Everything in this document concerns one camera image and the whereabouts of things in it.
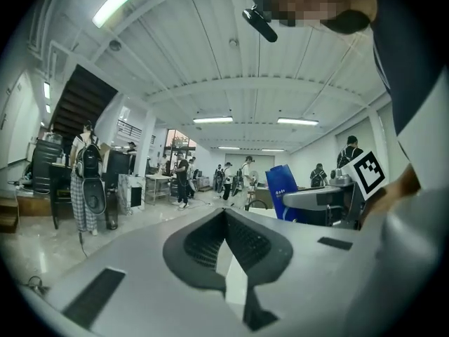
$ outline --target glossy floor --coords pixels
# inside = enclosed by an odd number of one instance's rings
[[[84,251],[89,256],[121,234],[182,218],[192,211],[201,212],[212,206],[223,206],[223,201],[214,192],[199,192],[189,204],[187,211],[179,211],[169,201],[158,201],[155,206],[146,205],[142,213],[119,216],[119,228],[116,230],[107,230],[105,221],[99,220],[98,236],[94,237],[88,232],[83,234]],[[50,216],[21,216],[15,234],[0,234],[0,252],[14,279],[26,283],[31,276],[36,275],[42,278],[45,286],[52,286],[66,271],[86,259],[74,219],[61,218],[60,228],[55,230]]]

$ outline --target ceiling beam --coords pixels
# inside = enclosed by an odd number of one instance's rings
[[[131,13],[124,21],[122,21],[115,29],[114,33],[120,35],[129,25],[135,22],[140,16],[144,15],[154,7],[162,4],[167,0],[148,0],[145,4]],[[109,40],[104,41],[91,58],[92,62],[96,62],[109,46]]]
[[[173,97],[196,95],[213,91],[229,91],[242,89],[278,89],[285,91],[298,91],[301,93],[318,93],[324,84],[314,81],[288,79],[280,77],[237,77],[233,79],[221,79],[203,81],[195,84],[172,88],[169,91],[155,93],[147,98],[147,102],[154,104],[170,100]],[[326,87],[326,95],[336,100],[366,107],[362,97],[356,93],[346,91],[334,86]]]

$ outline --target tiled floor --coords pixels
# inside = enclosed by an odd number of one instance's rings
[[[178,211],[167,201],[158,201],[155,206],[146,205],[142,213],[132,216],[119,216],[119,228],[107,230],[104,221],[98,221],[98,236],[84,235],[84,251],[89,256],[108,244],[120,234],[171,220],[182,218],[193,211],[205,211],[211,206],[223,206],[223,201],[213,192],[197,193],[190,201],[187,211]],[[37,275],[45,286],[52,286],[66,271],[83,261],[86,257],[81,250],[72,218],[61,218],[59,230],[53,227],[50,216],[20,218],[20,227],[15,234],[0,234],[1,257],[6,262],[16,280],[26,283]]]

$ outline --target black slot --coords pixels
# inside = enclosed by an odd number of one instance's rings
[[[341,239],[331,239],[330,237],[322,237],[318,242],[345,251],[349,251],[352,247],[352,242],[342,241]]]
[[[104,269],[62,312],[79,326],[89,329],[125,277],[123,272]]]

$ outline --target staircase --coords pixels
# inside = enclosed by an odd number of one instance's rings
[[[15,233],[18,222],[16,200],[0,198],[0,233]]]
[[[115,88],[80,65],[76,66],[64,87],[51,122],[53,132],[64,138],[65,150],[70,149],[73,139],[83,132],[83,125],[88,120],[95,125],[116,94]]]

